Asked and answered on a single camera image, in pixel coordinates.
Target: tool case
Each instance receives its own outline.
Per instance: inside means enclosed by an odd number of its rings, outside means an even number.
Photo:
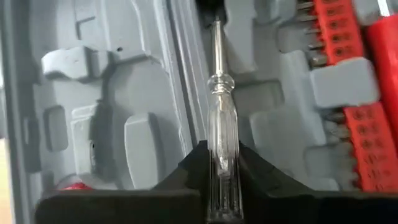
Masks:
[[[396,147],[362,44],[377,2],[306,3],[225,0],[239,139],[315,190],[395,191]],[[16,223],[77,182],[151,188],[206,139],[210,21],[195,0],[3,0]]]

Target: gray plastic tray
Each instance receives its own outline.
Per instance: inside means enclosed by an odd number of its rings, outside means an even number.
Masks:
[[[330,141],[313,95],[315,37],[296,3],[226,0],[239,138],[309,187],[352,190],[352,158]],[[75,181],[152,187],[206,139],[211,36],[194,0],[4,0],[2,12],[16,223]],[[371,80],[363,91],[375,97]]]

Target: metal screwdriver shaft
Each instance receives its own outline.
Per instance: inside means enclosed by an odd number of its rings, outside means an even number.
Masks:
[[[208,118],[210,195],[208,222],[241,223],[243,220],[238,169],[238,122],[231,91],[234,80],[227,71],[223,23],[213,23],[214,74],[208,80],[213,98]]]

